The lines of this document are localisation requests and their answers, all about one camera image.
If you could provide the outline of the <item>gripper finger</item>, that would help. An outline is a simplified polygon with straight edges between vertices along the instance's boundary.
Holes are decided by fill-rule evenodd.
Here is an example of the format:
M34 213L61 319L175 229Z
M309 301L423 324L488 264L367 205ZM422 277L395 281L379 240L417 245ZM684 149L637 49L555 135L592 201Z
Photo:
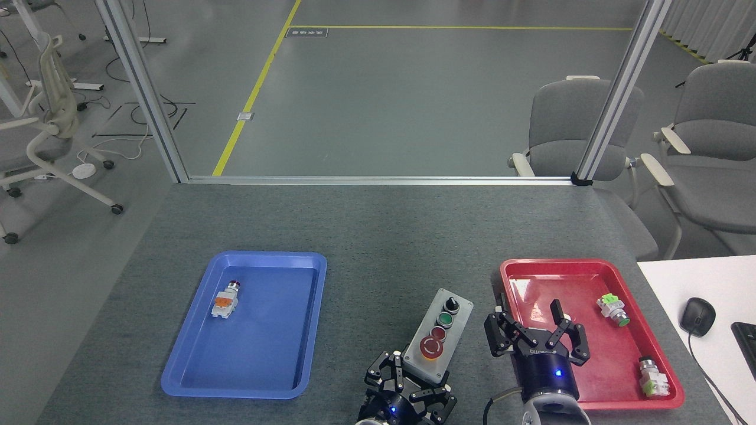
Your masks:
M410 380L409 403L409 424L444 424L457 398L445 380L440 384Z
M519 321L515 321L510 312L505 311L503 307L496 307L494 312L489 314L484 320L484 332L488 339L488 345L491 355L500 357L504 355L511 346L521 352L522 344L533 348L533 336L529 329L522 326Z
M564 313L559 299L551 301L550 311L556 325L556 330L546 340L546 347L548 349L555 349L562 336L567 334L571 342L569 361L579 367L583 366L591 358L588 337L586 336L584 326L581 323L573 321L569 315Z
M384 352L367 369L364 409L408 409L408 379L400 351Z

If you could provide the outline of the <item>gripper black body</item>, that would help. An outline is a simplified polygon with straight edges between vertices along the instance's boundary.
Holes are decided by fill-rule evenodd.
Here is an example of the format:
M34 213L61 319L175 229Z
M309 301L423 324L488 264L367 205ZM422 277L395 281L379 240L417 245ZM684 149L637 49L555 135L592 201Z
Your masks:
M569 353L564 347L548 351L526 345L524 352L515 350L513 353L513 366L524 403L546 393L579 398Z
M392 391L367 391L367 424L418 424L426 417L421 403Z

